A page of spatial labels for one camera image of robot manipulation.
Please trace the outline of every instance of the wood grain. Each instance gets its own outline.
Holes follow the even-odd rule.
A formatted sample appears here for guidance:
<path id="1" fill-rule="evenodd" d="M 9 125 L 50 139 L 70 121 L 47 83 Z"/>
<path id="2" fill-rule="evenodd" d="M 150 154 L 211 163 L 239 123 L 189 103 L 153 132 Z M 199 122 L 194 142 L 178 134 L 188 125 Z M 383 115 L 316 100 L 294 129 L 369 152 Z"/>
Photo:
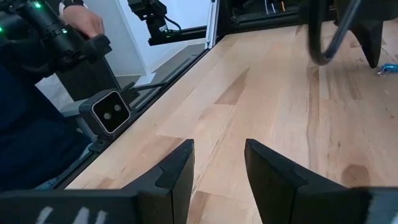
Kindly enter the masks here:
<path id="1" fill-rule="evenodd" d="M 327 66 L 305 26 L 225 37 L 69 186 L 121 188 L 195 140 L 189 223 L 261 223 L 246 176 L 254 138 L 348 187 L 398 185 L 398 76 L 370 69 L 353 34 Z M 323 25 L 327 44 L 336 30 Z M 380 65 L 398 61 L 385 22 Z"/>

